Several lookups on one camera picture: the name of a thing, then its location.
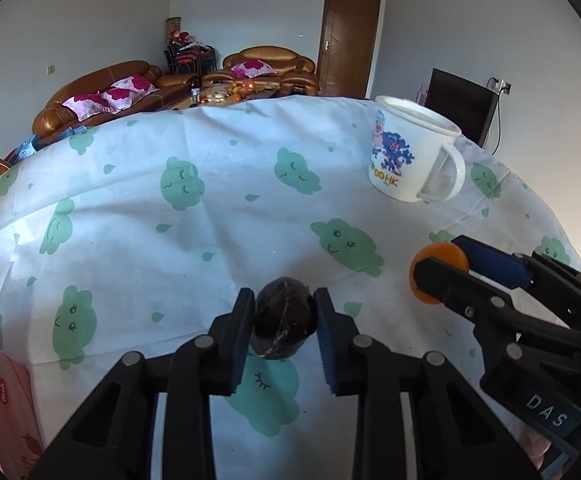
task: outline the black flat screen tv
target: black flat screen tv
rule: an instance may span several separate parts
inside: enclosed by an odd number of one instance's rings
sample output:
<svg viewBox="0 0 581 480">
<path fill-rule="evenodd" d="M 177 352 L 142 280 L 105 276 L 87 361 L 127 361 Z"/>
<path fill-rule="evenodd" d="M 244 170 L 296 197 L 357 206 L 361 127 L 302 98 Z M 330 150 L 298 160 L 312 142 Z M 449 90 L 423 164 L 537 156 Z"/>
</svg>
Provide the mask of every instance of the black flat screen tv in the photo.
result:
<svg viewBox="0 0 581 480">
<path fill-rule="evenodd" d="M 488 88 L 435 68 L 426 107 L 453 121 L 468 139 L 483 147 L 498 99 Z"/>
</svg>

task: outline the dark round fruit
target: dark round fruit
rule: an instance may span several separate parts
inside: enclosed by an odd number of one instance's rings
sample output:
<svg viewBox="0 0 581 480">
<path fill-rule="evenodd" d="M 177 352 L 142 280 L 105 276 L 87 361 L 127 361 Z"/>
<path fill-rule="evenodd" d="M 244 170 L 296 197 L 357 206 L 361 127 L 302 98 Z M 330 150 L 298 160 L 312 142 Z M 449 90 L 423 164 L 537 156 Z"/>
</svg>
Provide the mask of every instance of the dark round fruit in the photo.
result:
<svg viewBox="0 0 581 480">
<path fill-rule="evenodd" d="M 316 329 L 313 298 L 298 280 L 278 278 L 257 295 L 251 346 L 260 357 L 288 358 Z"/>
</svg>

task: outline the pink box with strawberry print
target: pink box with strawberry print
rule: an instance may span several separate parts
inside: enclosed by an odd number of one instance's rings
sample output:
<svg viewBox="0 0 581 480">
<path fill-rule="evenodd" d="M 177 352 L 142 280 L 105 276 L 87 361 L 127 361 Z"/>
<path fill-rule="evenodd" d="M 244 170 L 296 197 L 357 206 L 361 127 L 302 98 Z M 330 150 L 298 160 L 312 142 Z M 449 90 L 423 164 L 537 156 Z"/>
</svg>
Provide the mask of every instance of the pink box with strawberry print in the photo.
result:
<svg viewBox="0 0 581 480">
<path fill-rule="evenodd" d="M 26 480 L 42 454 L 28 370 L 0 350 L 0 469 Z"/>
</svg>

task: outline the white tablecloth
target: white tablecloth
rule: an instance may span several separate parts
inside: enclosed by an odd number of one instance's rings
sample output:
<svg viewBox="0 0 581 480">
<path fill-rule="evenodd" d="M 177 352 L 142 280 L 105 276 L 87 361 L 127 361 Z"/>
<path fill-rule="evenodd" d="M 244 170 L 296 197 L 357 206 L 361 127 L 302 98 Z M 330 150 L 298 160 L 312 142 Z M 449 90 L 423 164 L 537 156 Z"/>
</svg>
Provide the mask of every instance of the white tablecloth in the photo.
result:
<svg viewBox="0 0 581 480">
<path fill-rule="evenodd" d="M 413 255 L 466 234 L 581 260 L 545 203 L 466 139 L 471 177 L 453 200 L 375 190 L 375 115 L 372 102 L 303 96 L 139 114 L 2 176 L 0 347 L 29 367 L 45 442 L 124 352 L 173 352 L 240 287 L 279 276 L 327 286 L 360 331 L 406 354 L 440 350 L 478 388 L 471 324 L 412 296 Z M 323 248 L 349 241 L 338 260 Z M 331 396 L 316 336 L 284 362 L 248 357 L 235 396 L 212 400 L 219 478 L 348 478 L 355 408 Z"/>
</svg>

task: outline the wall outlet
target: wall outlet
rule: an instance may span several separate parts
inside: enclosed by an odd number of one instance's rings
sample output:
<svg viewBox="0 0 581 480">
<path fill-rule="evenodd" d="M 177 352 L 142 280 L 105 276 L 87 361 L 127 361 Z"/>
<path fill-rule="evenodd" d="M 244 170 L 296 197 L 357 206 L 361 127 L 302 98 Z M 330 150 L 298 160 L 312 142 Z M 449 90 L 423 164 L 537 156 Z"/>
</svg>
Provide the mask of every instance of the wall outlet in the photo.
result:
<svg viewBox="0 0 581 480">
<path fill-rule="evenodd" d="M 497 79 L 496 77 L 493 77 L 493 79 L 494 79 L 493 92 L 495 92 L 498 95 L 510 94 L 510 87 L 512 85 L 508 81 L 506 81 L 506 79 Z"/>
</svg>

